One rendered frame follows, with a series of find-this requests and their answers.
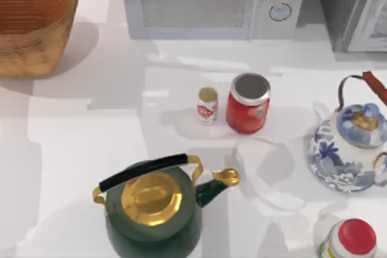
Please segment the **white bottle with red cap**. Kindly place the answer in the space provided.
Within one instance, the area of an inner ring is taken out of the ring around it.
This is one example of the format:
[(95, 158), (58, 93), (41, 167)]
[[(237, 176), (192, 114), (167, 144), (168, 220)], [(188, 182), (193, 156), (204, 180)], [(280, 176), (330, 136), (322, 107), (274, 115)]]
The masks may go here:
[(361, 219), (335, 223), (318, 249), (319, 258), (375, 258), (377, 236)]

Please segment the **grey cabinet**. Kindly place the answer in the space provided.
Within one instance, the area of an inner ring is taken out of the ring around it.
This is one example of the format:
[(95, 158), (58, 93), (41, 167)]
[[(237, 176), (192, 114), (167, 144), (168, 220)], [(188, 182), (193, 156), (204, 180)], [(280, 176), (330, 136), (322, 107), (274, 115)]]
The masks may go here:
[(335, 52), (387, 52), (387, 0), (320, 0)]

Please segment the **green and gold kettle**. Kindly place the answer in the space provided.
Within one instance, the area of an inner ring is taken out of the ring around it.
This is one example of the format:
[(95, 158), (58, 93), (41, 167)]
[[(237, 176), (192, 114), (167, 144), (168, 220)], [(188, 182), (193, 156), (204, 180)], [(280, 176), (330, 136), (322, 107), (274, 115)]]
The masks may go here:
[(187, 258), (201, 236), (201, 210), (239, 184), (232, 168), (198, 184), (203, 164), (179, 153), (140, 161), (100, 181), (93, 201), (103, 205), (107, 232), (120, 258)]

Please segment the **small red and white can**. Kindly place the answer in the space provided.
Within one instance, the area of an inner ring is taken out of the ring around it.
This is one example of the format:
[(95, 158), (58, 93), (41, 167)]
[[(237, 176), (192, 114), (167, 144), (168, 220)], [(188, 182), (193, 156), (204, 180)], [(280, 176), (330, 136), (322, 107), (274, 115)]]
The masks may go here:
[(213, 87), (203, 87), (198, 93), (197, 114), (203, 124), (212, 124), (218, 112), (218, 93)]

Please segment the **blue and white teapot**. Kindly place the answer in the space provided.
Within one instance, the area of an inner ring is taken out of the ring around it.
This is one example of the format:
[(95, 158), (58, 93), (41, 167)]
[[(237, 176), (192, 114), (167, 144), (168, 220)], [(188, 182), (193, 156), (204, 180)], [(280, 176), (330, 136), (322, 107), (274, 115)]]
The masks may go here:
[(387, 186), (387, 115), (374, 103), (339, 105), (315, 128), (307, 150), (312, 174), (343, 193)]

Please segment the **pale microwave oven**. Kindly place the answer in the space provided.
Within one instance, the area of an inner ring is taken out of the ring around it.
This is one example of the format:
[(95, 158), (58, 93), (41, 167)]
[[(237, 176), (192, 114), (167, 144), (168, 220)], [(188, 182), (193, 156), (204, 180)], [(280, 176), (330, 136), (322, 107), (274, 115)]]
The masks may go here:
[[(291, 16), (270, 19), (273, 5), (288, 4)], [(124, 0), (133, 39), (287, 39), (302, 0)]]

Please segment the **woven wooden basket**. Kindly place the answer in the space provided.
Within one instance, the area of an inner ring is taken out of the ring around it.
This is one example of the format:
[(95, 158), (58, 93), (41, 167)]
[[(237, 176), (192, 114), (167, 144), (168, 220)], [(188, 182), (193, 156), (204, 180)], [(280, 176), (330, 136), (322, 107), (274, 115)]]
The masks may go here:
[(0, 0), (0, 77), (42, 77), (58, 66), (78, 0)]

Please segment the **round microwave knob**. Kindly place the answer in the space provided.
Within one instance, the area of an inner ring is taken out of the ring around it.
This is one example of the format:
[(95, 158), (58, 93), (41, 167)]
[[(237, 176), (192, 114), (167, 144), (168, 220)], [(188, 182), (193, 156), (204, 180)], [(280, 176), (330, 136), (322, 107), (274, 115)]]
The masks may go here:
[(288, 19), (292, 14), (291, 7), (286, 3), (273, 5), (268, 11), (271, 20), (280, 22)]

